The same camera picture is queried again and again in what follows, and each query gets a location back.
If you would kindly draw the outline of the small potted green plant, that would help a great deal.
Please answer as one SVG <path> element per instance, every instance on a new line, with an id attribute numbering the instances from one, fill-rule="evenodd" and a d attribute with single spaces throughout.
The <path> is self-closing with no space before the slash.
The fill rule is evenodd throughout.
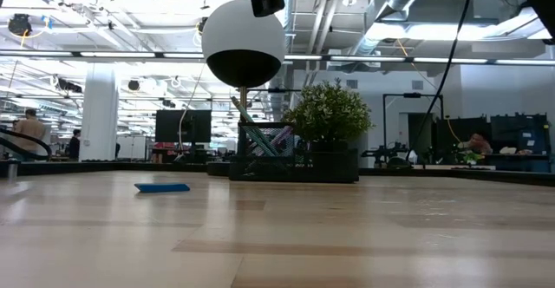
<path id="1" fill-rule="evenodd" d="M 294 108 L 283 121 L 310 145 L 313 152 L 338 152 L 374 127 L 368 104 L 341 80 L 324 81 L 303 88 Z"/>

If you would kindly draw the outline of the long ceiling light strip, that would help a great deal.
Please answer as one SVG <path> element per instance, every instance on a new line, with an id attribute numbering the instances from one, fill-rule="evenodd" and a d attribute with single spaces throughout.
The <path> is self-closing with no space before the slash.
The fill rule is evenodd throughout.
<path id="1" fill-rule="evenodd" d="M 29 58 L 60 61 L 108 62 L 202 62 L 199 52 L 124 52 L 124 51 L 61 51 L 0 49 L 0 57 Z M 419 56 L 340 56 L 340 55 L 286 55 L 285 62 L 385 62 L 414 64 L 447 64 L 447 58 Z M 452 64 L 555 67 L 555 59 L 493 59 L 452 58 Z"/>

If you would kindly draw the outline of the person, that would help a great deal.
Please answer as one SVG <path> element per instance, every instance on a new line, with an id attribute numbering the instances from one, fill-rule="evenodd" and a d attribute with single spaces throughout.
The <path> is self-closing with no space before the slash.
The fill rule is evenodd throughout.
<path id="1" fill-rule="evenodd" d="M 486 136 L 481 133 L 473 133 L 468 141 L 460 142 L 458 144 L 458 148 L 484 155 L 488 155 L 493 152 Z"/>
<path id="2" fill-rule="evenodd" d="M 33 108 L 25 111 L 25 118 L 20 120 L 14 126 L 14 132 L 25 134 L 38 140 L 42 140 L 45 135 L 46 127 L 36 117 L 36 111 Z M 33 154 L 36 154 L 40 146 L 30 140 L 14 137 L 14 142 L 22 149 L 25 149 Z"/>
<path id="3" fill-rule="evenodd" d="M 68 154 L 71 160 L 79 160 L 81 130 L 75 129 L 69 142 Z"/>

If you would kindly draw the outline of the wide dark background monitor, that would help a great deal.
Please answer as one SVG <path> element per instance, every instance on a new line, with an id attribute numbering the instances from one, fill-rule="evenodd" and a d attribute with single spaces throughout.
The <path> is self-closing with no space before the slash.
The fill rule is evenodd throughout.
<path id="1" fill-rule="evenodd" d="M 434 149 L 438 154 L 450 153 L 455 145 L 469 141 L 473 134 L 485 134 L 487 139 L 491 134 L 486 117 L 450 118 L 437 120 L 434 124 Z"/>

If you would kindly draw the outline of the blue eraser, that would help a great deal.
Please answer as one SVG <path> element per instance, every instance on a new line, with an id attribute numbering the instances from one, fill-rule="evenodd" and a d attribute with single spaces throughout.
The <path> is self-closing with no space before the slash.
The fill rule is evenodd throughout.
<path id="1" fill-rule="evenodd" d="M 134 186 L 140 193 L 176 193 L 190 190 L 190 187 L 183 183 L 137 183 Z"/>

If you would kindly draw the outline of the black aluminium table frame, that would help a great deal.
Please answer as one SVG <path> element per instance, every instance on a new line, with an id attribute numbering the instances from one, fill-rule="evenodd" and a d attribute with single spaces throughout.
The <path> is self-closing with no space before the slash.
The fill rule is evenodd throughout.
<path id="1" fill-rule="evenodd" d="M 231 180 L 305 183 L 354 183 L 363 176 L 375 177 L 422 177 L 485 180 L 539 187 L 555 188 L 555 173 L 522 173 L 509 171 L 487 171 L 476 168 L 455 169 L 372 169 L 361 168 L 346 175 L 315 173 L 310 169 L 296 168 L 286 175 L 233 175 L 226 163 L 208 165 L 150 164 L 128 162 L 15 162 L 16 174 L 21 176 L 53 175 L 66 173 L 92 173 L 108 171 L 131 171 L 147 173 L 204 173 Z"/>

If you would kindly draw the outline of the black metal gantry frame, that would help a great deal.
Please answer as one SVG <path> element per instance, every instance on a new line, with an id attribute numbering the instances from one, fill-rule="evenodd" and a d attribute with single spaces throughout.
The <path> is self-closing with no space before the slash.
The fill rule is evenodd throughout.
<path id="1" fill-rule="evenodd" d="M 421 93 L 417 93 L 417 92 L 411 92 L 411 93 L 402 93 L 402 94 L 383 94 L 382 95 L 382 118 L 383 118 L 383 124 L 382 124 L 382 136 L 383 136 L 383 146 L 386 147 L 388 145 L 388 141 L 387 141 L 387 98 L 388 97 L 401 97 L 404 99 L 420 99 L 420 98 L 424 98 L 424 97 L 433 97 L 434 99 L 430 102 L 431 104 L 435 104 L 438 100 L 440 101 L 440 118 L 443 120 L 445 119 L 445 110 L 444 110 L 444 99 L 443 99 L 443 95 L 439 94 L 421 94 Z"/>

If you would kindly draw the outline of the white pillar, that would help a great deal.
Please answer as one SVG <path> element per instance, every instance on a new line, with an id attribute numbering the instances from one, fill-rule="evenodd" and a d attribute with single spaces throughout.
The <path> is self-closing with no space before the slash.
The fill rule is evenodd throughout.
<path id="1" fill-rule="evenodd" d="M 113 64 L 88 64 L 79 160 L 114 159 L 120 85 Z"/>

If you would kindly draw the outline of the black background robot equipment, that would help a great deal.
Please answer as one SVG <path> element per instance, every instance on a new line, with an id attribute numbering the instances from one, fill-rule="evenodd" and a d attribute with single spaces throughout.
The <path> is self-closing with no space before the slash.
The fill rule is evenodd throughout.
<path id="1" fill-rule="evenodd" d="M 399 154 L 406 154 L 407 152 L 407 149 L 403 146 L 392 148 L 379 146 L 377 149 L 362 152 L 361 157 L 374 158 L 374 168 L 405 169 L 411 168 L 411 164 L 406 158 L 400 157 Z"/>

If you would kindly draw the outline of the black computer monitor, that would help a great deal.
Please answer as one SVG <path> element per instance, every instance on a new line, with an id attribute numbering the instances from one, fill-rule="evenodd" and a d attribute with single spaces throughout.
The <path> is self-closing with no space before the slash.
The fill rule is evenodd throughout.
<path id="1" fill-rule="evenodd" d="M 176 146 L 175 162 L 207 162 L 203 144 L 209 144 L 212 138 L 211 110 L 158 110 L 155 123 L 155 141 Z"/>

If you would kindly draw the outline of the white globe lamp black base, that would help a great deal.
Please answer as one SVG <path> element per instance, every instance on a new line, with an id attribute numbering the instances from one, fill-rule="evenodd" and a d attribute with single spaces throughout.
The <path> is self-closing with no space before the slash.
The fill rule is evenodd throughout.
<path id="1" fill-rule="evenodd" d="M 278 74 L 285 57 L 285 33 L 274 15 L 255 17 L 251 3 L 233 0 L 219 6 L 203 28 L 205 63 L 216 78 L 237 88 L 247 111 L 247 93 Z"/>

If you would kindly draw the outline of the dark blue storage crates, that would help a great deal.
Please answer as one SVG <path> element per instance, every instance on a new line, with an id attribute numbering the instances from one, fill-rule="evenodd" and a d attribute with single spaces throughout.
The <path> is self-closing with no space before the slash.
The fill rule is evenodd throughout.
<path id="1" fill-rule="evenodd" d="M 493 154 L 489 165 L 500 171 L 549 173 L 552 144 L 547 115 L 492 116 Z"/>

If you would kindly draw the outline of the black mesh desk organizer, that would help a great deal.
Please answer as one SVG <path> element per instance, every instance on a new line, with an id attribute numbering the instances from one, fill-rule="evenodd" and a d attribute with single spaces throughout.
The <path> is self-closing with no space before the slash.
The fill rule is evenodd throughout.
<path id="1" fill-rule="evenodd" d="M 273 122 L 277 126 L 276 134 L 289 123 Z M 347 148 L 338 152 L 313 152 L 308 142 L 295 135 L 295 147 L 287 154 L 276 157 L 247 155 L 238 152 L 230 159 L 230 171 L 233 175 L 286 175 L 296 168 L 310 169 L 315 173 L 327 175 L 346 175 L 349 171 L 359 170 L 358 152 Z"/>

